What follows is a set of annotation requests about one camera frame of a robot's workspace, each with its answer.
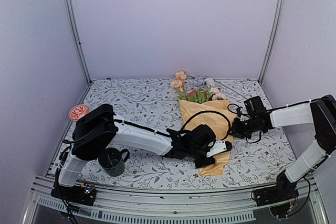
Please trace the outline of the yellow wrapping paper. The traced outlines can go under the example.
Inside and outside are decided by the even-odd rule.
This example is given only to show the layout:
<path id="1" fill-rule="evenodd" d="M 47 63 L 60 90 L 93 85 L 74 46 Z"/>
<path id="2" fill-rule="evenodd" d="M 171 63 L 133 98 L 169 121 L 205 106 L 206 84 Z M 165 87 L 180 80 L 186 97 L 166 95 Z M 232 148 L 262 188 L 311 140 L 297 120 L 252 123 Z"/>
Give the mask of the yellow wrapping paper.
<path id="1" fill-rule="evenodd" d="M 208 125 L 216 135 L 217 139 L 222 139 L 228 131 L 228 123 L 233 123 L 236 115 L 229 112 L 227 106 L 229 100 L 214 100 L 202 104 L 185 100 L 178 101 L 183 123 L 186 123 L 191 116 L 197 112 L 207 111 L 193 118 L 185 127 L 192 130 L 201 124 Z M 221 176 L 224 166 L 229 163 L 230 152 L 215 155 L 216 163 L 199 169 L 201 176 Z"/>

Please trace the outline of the pink rose fake stem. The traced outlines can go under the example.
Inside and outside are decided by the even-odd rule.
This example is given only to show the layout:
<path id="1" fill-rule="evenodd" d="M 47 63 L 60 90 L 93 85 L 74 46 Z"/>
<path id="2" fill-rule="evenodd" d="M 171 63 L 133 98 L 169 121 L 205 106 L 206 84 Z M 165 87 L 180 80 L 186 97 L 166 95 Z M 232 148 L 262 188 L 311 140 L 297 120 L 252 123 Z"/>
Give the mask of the pink rose fake stem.
<path id="1" fill-rule="evenodd" d="M 211 99 L 214 100 L 226 100 L 226 97 L 221 93 L 220 88 L 211 88 L 210 93 L 212 94 Z"/>

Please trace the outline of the orange wrapping paper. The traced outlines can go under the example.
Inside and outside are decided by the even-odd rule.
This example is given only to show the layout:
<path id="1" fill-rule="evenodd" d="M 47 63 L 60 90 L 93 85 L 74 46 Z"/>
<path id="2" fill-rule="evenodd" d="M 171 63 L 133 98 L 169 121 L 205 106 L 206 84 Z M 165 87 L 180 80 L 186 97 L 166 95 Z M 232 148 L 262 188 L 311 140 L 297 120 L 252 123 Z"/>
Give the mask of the orange wrapping paper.
<path id="1" fill-rule="evenodd" d="M 200 95 L 207 97 L 207 92 L 205 90 L 193 90 L 188 94 L 188 97 L 199 97 Z"/>

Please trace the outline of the blue fake flower stem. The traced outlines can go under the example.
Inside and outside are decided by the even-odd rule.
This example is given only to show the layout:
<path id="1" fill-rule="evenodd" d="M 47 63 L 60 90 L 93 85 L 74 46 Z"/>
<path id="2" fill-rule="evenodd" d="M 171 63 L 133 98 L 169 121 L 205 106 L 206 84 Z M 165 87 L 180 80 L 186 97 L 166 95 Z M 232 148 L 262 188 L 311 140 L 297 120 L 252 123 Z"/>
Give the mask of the blue fake flower stem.
<path id="1" fill-rule="evenodd" d="M 204 78 L 202 76 L 197 76 L 194 78 L 194 88 L 195 90 L 203 90 L 204 89 Z"/>

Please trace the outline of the orange fake flower stem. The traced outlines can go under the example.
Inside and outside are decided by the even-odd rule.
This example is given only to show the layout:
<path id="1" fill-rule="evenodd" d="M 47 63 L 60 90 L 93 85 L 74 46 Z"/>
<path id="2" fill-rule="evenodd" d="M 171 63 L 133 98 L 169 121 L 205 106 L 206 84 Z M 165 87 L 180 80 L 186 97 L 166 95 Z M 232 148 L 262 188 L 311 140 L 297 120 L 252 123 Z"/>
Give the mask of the orange fake flower stem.
<path id="1" fill-rule="evenodd" d="M 175 81 L 176 81 L 176 90 L 179 90 L 179 93 L 181 95 L 184 95 L 186 96 L 186 83 L 185 83 L 185 80 L 186 80 L 186 72 L 184 70 L 180 70 L 178 72 L 175 73 Z"/>

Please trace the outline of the tan raffia ribbon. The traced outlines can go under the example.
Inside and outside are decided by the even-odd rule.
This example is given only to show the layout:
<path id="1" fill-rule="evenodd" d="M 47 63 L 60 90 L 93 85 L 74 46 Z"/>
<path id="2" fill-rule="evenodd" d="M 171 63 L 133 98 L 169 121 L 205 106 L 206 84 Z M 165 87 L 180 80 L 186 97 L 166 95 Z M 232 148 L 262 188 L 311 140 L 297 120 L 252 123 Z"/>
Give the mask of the tan raffia ribbon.
<path id="1" fill-rule="evenodd" d="M 251 98 L 256 92 L 256 83 L 250 80 L 224 80 L 213 79 L 208 76 L 204 78 L 204 89 L 211 89 L 213 87 L 220 88 L 226 99 L 233 99 L 234 101 L 247 100 Z"/>

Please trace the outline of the cream rose fake stem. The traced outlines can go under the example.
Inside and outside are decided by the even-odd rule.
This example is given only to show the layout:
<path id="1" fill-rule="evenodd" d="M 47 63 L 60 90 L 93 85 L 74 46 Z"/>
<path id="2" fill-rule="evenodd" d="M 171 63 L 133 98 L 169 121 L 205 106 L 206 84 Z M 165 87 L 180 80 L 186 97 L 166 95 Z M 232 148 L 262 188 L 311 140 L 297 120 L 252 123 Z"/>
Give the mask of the cream rose fake stem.
<path id="1" fill-rule="evenodd" d="M 187 92 L 186 92 L 186 72 L 184 70 L 180 70 L 175 73 L 174 79 L 171 81 L 170 86 L 177 92 L 178 98 L 180 100 L 187 99 Z"/>

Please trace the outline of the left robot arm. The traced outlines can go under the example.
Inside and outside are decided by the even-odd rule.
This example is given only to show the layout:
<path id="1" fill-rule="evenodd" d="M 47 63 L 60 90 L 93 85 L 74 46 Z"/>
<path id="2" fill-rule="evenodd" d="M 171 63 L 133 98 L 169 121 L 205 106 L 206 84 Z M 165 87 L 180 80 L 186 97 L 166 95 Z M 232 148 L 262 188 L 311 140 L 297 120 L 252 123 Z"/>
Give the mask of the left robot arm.
<path id="1" fill-rule="evenodd" d="M 207 125 L 199 125 L 193 130 L 173 130 L 165 132 L 124 120 L 116 115 L 113 107 L 103 104 L 85 116 L 75 125 L 71 145 L 59 173 L 58 192 L 67 200 L 78 195 L 75 182 L 85 165 L 97 159 L 109 144 L 124 145 L 149 151 L 158 156 L 173 159 L 192 157 L 194 159 L 213 156 L 216 135 Z"/>

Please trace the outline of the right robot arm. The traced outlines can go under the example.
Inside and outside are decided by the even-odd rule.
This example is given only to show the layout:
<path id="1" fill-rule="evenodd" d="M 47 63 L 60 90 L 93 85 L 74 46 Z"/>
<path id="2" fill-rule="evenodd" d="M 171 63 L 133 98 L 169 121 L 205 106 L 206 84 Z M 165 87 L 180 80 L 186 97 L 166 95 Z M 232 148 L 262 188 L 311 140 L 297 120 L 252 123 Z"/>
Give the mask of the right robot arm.
<path id="1" fill-rule="evenodd" d="M 335 151 L 335 98 L 328 94 L 321 98 L 302 101 L 278 108 L 267 109 L 261 97 L 244 101 L 246 113 L 236 111 L 231 135 L 250 139 L 252 134 L 267 133 L 283 128 L 301 152 L 277 176 L 277 185 L 271 190 L 276 201 L 291 194 L 292 186 L 308 173 L 316 170 Z"/>

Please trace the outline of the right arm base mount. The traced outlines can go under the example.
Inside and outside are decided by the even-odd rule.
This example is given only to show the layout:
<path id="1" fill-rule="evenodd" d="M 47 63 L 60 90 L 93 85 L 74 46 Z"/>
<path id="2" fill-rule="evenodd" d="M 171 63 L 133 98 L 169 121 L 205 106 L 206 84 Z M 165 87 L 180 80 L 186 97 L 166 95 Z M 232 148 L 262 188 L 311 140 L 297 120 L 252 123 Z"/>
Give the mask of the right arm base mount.
<path id="1" fill-rule="evenodd" d="M 277 176 L 275 186 L 256 186 L 252 189 L 250 197 L 257 206 L 265 206 L 293 199 L 293 203 L 280 204 L 270 208 L 271 214 L 277 219 L 287 219 L 288 217 L 298 214 L 308 202 L 311 192 L 311 183 L 306 178 L 308 174 L 309 172 L 299 178 L 299 180 L 304 179 L 308 183 L 308 194 L 302 205 L 296 211 L 293 211 L 293 209 L 297 207 L 299 202 L 298 181 L 291 182 L 285 174 L 285 171 Z"/>

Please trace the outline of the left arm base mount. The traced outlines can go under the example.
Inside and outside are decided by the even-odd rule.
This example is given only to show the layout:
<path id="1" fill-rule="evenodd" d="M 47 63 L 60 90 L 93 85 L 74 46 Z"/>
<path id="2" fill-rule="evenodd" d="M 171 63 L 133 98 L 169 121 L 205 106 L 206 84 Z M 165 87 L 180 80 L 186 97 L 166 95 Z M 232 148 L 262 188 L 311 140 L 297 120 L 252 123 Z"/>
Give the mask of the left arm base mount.
<path id="1" fill-rule="evenodd" d="M 88 184 L 66 187 L 59 185 L 57 182 L 54 183 L 50 193 L 54 198 L 86 206 L 93 206 L 96 194 L 95 187 Z"/>

